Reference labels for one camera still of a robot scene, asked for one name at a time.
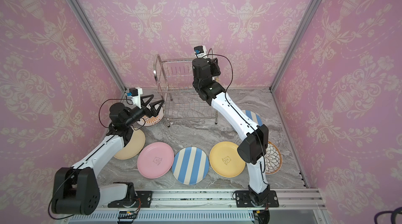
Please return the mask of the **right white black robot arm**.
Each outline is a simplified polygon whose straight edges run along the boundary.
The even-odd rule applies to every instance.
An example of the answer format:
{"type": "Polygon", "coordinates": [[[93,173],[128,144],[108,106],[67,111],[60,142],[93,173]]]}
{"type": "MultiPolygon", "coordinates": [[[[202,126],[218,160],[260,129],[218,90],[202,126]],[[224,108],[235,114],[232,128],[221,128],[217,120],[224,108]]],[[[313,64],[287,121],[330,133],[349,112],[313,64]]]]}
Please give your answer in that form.
{"type": "Polygon", "coordinates": [[[201,100],[207,102],[231,124],[241,140],[237,152],[247,164],[249,195],[251,201],[262,206],[268,202],[270,185],[265,174],[265,155],[269,130],[250,119],[230,98],[227,90],[213,80],[220,75],[217,59],[192,60],[193,87],[201,100]]]}

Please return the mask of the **sunburst plate left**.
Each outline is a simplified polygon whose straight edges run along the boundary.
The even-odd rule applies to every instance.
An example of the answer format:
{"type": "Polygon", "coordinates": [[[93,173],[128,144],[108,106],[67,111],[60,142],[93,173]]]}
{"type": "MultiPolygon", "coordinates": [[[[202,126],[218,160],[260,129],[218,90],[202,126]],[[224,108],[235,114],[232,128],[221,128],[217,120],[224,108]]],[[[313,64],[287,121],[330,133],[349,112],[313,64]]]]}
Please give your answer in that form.
{"type": "Polygon", "coordinates": [[[156,117],[147,117],[143,116],[140,120],[137,121],[139,126],[150,127],[158,124],[164,117],[164,109],[163,107],[159,111],[159,114],[156,117]]]}

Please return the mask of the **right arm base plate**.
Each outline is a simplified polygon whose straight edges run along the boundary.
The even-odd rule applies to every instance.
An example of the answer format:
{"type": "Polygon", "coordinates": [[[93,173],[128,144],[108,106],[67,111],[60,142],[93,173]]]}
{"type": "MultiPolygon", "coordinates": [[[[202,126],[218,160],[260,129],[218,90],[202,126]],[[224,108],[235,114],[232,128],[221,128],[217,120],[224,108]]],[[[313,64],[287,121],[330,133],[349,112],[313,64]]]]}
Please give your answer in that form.
{"type": "Polygon", "coordinates": [[[260,194],[255,194],[248,190],[236,190],[233,194],[238,208],[278,208],[279,202],[275,191],[265,190],[260,194]]]}

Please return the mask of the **blue striped plate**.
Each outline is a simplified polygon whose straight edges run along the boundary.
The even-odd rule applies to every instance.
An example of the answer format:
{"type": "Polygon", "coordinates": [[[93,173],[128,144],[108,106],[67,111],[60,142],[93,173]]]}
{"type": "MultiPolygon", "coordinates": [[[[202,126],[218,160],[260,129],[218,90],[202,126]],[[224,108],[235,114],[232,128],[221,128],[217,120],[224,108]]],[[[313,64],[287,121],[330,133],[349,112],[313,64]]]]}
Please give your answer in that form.
{"type": "Polygon", "coordinates": [[[250,118],[252,121],[257,123],[259,126],[263,125],[261,117],[259,115],[257,115],[256,113],[249,111],[249,110],[243,110],[243,112],[246,114],[246,116],[248,118],[250,118]]]}
{"type": "Polygon", "coordinates": [[[209,159],[200,148],[183,148],[174,157],[173,175],[184,185],[196,185],[201,182],[206,177],[208,170],[209,159]]]}

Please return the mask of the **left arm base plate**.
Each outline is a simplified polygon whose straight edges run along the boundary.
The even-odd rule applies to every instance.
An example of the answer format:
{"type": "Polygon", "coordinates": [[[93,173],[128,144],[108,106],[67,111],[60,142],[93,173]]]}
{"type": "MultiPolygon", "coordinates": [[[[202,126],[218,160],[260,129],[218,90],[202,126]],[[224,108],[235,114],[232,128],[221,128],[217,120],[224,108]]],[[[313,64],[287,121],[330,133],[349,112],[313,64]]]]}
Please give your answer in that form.
{"type": "Polygon", "coordinates": [[[153,191],[141,190],[136,191],[133,196],[127,196],[126,198],[113,201],[107,205],[108,208],[150,208],[152,202],[153,191]]]}

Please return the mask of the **blue striped plate front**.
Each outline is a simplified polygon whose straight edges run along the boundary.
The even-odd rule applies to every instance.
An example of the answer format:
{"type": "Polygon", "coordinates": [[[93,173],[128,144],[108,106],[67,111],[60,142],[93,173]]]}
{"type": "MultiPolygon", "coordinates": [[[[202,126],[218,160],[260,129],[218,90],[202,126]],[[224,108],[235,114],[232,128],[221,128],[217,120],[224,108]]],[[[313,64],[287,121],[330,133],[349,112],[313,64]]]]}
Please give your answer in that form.
{"type": "Polygon", "coordinates": [[[209,159],[200,148],[183,148],[174,157],[173,175],[184,185],[196,185],[201,182],[206,177],[208,170],[209,159]]]}

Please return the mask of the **cream plate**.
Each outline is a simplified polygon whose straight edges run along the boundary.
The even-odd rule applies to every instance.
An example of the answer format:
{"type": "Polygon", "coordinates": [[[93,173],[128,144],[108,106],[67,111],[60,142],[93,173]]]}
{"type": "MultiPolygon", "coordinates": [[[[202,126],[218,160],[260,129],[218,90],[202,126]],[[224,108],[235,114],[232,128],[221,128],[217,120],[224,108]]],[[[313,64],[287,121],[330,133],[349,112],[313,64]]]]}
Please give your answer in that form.
{"type": "Polygon", "coordinates": [[[135,128],[129,143],[114,155],[118,160],[127,160],[135,157],[143,149],[146,142],[146,136],[140,129],[135,128]]]}

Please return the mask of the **yellow bear plate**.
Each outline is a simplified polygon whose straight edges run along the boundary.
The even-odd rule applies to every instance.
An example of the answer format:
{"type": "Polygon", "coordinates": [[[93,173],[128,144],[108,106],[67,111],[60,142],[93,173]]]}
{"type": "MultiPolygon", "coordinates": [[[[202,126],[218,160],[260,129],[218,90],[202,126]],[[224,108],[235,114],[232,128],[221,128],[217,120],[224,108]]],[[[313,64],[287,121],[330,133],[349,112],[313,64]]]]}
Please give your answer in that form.
{"type": "Polygon", "coordinates": [[[220,176],[233,178],[240,175],[246,167],[245,161],[239,156],[238,145],[223,141],[213,146],[209,154],[212,169],[220,176]]]}

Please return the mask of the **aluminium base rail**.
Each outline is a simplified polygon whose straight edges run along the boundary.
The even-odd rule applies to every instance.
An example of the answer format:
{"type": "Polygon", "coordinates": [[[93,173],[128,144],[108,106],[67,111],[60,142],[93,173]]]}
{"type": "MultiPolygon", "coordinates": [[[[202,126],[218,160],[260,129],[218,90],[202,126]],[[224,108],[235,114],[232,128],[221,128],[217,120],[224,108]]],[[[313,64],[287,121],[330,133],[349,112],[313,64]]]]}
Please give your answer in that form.
{"type": "Polygon", "coordinates": [[[273,189],[278,208],[238,208],[240,189],[155,189],[150,208],[107,208],[64,224],[329,224],[317,189],[273,189]]]}

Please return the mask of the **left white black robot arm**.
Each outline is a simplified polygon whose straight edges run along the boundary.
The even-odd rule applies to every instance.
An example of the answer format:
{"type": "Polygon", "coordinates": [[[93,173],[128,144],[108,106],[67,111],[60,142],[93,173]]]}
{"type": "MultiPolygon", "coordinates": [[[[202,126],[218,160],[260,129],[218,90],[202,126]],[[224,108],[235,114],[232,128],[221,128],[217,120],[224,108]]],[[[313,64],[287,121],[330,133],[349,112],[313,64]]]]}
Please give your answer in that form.
{"type": "Polygon", "coordinates": [[[133,183],[117,182],[100,187],[97,176],[110,159],[130,143],[134,123],[144,116],[158,116],[164,100],[153,101],[153,98],[153,95],[135,98],[134,108],[127,107],[120,99],[111,105],[111,123],[101,143],[74,165],[62,167],[56,172],[48,205],[48,215],[52,219],[56,214],[63,218],[90,215],[104,205],[131,207],[140,203],[133,183]]]}

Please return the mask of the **blue striped plate back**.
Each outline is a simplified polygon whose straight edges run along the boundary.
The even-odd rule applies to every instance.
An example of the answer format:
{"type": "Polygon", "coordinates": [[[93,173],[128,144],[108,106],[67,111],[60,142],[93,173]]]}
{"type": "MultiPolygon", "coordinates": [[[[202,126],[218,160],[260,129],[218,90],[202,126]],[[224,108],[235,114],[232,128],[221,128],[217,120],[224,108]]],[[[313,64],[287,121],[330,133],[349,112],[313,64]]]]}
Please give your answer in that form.
{"type": "Polygon", "coordinates": [[[250,118],[252,121],[257,123],[259,126],[263,125],[261,117],[259,115],[257,115],[256,113],[249,111],[249,110],[243,110],[243,112],[246,114],[246,116],[248,118],[250,118]]]}

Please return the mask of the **steel two-tier dish rack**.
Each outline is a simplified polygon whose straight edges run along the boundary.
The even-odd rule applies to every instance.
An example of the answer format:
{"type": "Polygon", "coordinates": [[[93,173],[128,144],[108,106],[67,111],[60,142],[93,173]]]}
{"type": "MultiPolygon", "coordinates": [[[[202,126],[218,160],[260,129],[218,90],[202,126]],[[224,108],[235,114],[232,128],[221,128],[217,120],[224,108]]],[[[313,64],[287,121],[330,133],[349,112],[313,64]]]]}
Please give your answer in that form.
{"type": "Polygon", "coordinates": [[[164,124],[175,121],[213,119],[218,112],[202,101],[193,87],[192,58],[168,59],[156,55],[153,75],[157,91],[164,99],[164,124]]]}

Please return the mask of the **pink plate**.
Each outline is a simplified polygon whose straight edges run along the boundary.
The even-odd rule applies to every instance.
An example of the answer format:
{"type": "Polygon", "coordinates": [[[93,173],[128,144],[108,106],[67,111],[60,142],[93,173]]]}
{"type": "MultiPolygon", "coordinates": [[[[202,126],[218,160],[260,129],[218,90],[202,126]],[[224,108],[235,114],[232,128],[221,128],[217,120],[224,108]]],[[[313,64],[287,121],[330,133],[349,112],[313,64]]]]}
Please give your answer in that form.
{"type": "Polygon", "coordinates": [[[147,145],[140,152],[137,168],[143,177],[157,179],[171,169],[173,161],[173,149],[166,143],[155,142],[147,145]]]}

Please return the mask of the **scale pattern plate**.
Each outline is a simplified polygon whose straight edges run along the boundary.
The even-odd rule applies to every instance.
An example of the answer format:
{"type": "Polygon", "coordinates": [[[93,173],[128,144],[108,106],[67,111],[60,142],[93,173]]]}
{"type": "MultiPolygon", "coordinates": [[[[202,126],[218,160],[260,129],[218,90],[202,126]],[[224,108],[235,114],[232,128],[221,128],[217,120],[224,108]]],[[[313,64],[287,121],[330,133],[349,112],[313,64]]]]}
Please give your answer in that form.
{"type": "Polygon", "coordinates": [[[274,174],[281,169],[283,164],[282,154],[274,143],[268,142],[264,158],[266,166],[265,173],[267,175],[274,174]]]}

